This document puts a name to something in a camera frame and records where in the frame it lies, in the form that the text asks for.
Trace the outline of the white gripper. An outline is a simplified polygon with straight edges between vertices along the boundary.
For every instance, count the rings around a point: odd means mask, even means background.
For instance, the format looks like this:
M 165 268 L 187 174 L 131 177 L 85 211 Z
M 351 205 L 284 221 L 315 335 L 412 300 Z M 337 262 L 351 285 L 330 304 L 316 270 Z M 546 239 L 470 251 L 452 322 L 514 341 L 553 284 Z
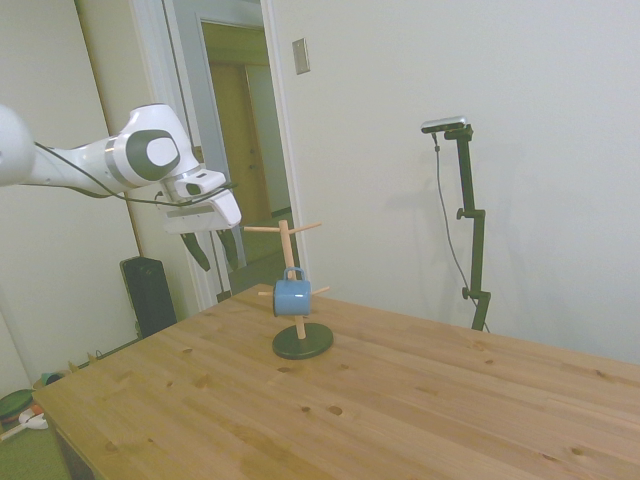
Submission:
M 208 272 L 211 266 L 194 232 L 213 230 L 219 230 L 218 238 L 230 271 L 238 269 L 238 250 L 231 228 L 240 223 L 242 216 L 231 191 L 224 190 L 192 206 L 160 206 L 159 212 L 164 230 L 169 234 L 181 234 L 185 247 L 203 271 Z

